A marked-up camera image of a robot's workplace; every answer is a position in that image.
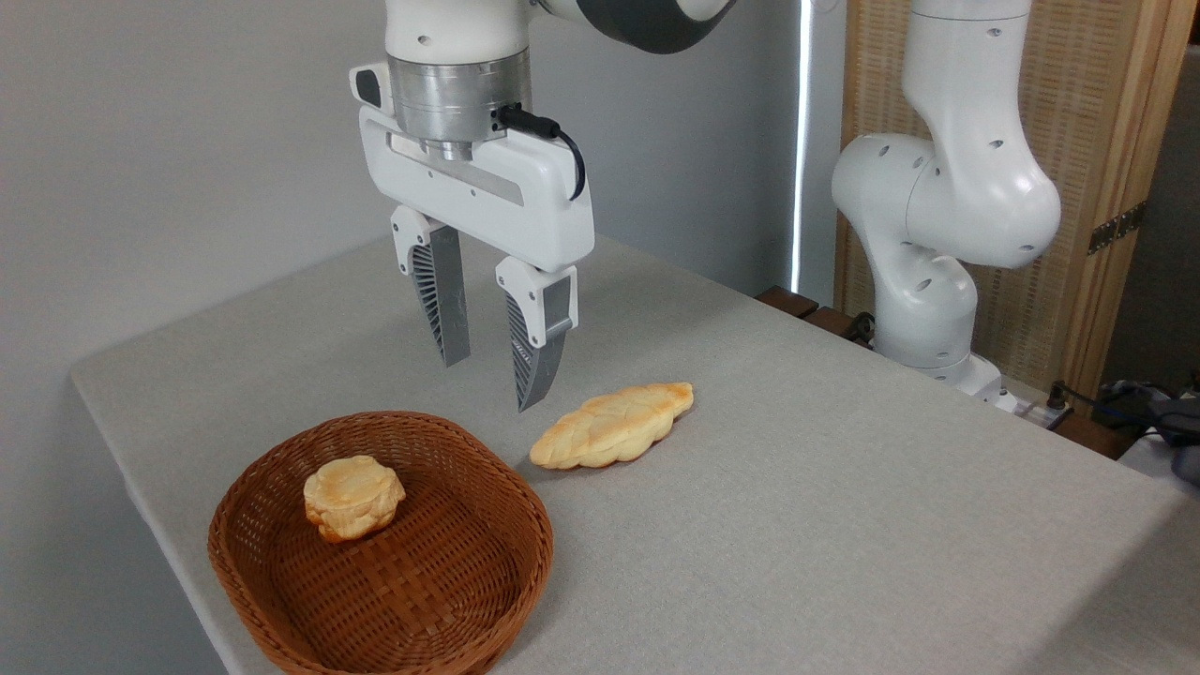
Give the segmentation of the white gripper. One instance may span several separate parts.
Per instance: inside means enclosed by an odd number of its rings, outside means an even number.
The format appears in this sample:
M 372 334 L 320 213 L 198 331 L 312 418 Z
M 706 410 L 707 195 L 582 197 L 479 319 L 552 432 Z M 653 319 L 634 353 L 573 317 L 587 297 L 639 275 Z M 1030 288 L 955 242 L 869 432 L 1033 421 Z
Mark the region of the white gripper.
M 448 368 L 472 354 L 456 229 L 511 255 L 496 265 L 496 279 L 505 291 L 518 410 L 530 410 L 551 389 L 566 335 L 580 325 L 574 263 L 595 243 L 592 196 L 584 189 L 570 198 L 574 153 L 511 131 L 481 142 L 472 159 L 442 159 L 370 106 L 360 108 L 359 125 L 371 179 L 403 204 L 391 215 L 398 268 L 412 277 Z

